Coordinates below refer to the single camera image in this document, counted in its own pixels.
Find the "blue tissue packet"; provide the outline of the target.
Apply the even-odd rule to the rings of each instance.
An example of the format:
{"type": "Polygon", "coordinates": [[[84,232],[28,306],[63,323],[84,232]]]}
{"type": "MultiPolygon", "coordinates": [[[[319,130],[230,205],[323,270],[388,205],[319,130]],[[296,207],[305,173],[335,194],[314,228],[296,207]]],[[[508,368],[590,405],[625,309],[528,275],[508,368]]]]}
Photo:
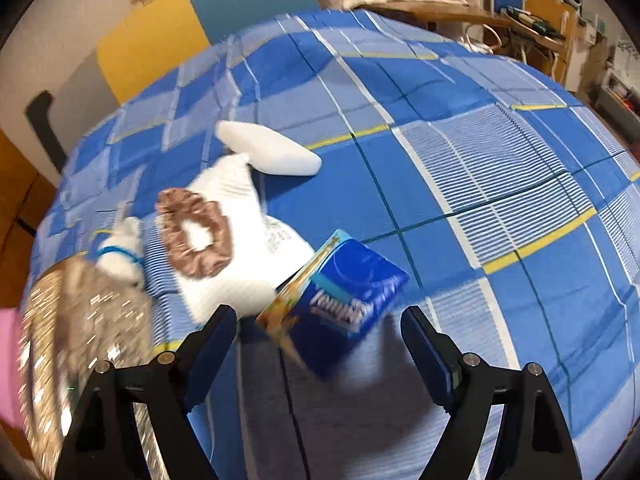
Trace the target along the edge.
{"type": "Polygon", "coordinates": [[[300,366],[325,380],[395,303],[409,275],[336,230],[256,318],[300,366]]]}

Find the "white sock blue band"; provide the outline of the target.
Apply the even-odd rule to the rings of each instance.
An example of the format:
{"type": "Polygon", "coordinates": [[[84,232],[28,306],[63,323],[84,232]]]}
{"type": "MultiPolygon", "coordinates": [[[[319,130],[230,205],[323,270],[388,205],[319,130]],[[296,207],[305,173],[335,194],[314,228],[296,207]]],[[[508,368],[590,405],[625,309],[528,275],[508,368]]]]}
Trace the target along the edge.
{"type": "Polygon", "coordinates": [[[115,280],[142,289],[144,286],[141,220],[126,217],[118,222],[96,253],[98,269],[115,280]]]}

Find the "brown satin scrunchie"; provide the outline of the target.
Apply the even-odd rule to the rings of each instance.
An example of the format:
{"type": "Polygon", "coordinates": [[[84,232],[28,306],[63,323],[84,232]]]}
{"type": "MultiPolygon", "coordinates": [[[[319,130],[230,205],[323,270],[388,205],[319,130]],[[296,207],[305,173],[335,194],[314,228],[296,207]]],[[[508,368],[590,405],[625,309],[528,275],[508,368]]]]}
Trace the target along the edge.
{"type": "Polygon", "coordinates": [[[160,241],[172,267],[187,278],[213,278],[232,261],[228,218],[214,200],[187,188],[165,188],[155,204],[160,241]]]}

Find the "blue plaid tablecloth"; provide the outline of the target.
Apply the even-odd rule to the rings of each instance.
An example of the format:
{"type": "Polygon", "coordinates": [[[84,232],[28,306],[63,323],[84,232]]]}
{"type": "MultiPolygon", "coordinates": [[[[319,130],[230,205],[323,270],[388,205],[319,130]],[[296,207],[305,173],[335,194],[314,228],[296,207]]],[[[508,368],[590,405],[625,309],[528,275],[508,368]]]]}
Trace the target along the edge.
{"type": "Polygon", "coordinates": [[[262,210],[311,246],[344,230],[406,271],[421,307],[490,364],[536,362],[582,475],[639,422],[639,166],[533,67],[367,11],[272,18],[144,87],[70,155],[29,274],[142,222],[153,336],[198,325],[160,251],[154,203],[221,158],[221,119],[311,148],[309,179],[254,175],[262,210]]]}

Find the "pink cardboard box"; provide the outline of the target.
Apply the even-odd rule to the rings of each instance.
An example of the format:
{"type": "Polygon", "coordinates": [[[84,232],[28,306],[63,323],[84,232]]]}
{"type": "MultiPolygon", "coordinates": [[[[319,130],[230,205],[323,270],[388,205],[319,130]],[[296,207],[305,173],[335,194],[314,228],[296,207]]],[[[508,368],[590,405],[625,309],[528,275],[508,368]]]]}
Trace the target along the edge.
{"type": "Polygon", "coordinates": [[[9,426],[22,429],[18,398],[18,332],[20,316],[15,309],[0,311],[0,412],[9,426]]]}

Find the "grey yellow blue sofa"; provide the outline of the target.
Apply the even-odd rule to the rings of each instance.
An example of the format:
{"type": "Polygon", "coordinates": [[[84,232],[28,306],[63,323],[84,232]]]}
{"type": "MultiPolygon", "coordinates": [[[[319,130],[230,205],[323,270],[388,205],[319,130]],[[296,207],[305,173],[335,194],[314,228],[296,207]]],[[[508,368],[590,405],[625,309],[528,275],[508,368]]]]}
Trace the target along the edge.
{"type": "Polygon", "coordinates": [[[318,6],[318,0],[152,0],[104,36],[56,92],[49,126],[70,151],[107,115],[214,42],[318,6]]]}

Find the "wooden side table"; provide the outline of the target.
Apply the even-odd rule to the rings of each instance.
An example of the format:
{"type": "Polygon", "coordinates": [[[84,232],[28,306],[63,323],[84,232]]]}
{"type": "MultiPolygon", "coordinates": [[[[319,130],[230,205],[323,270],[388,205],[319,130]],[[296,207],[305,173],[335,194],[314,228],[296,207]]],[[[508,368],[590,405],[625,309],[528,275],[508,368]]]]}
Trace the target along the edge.
{"type": "Polygon", "coordinates": [[[504,16],[491,14],[478,6],[462,6],[455,3],[392,1],[363,4],[359,9],[429,30],[433,29],[432,25],[442,23],[469,23],[493,28],[510,26],[510,21],[504,16]]]}

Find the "wooden wall cabinet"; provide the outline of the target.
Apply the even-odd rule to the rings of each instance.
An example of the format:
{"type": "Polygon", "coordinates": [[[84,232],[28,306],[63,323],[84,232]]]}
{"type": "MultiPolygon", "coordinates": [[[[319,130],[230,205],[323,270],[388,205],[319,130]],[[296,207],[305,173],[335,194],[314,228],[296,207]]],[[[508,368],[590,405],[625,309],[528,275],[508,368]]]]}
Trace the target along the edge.
{"type": "Polygon", "coordinates": [[[26,286],[36,231],[55,188],[1,133],[1,307],[17,308],[26,286]]]}

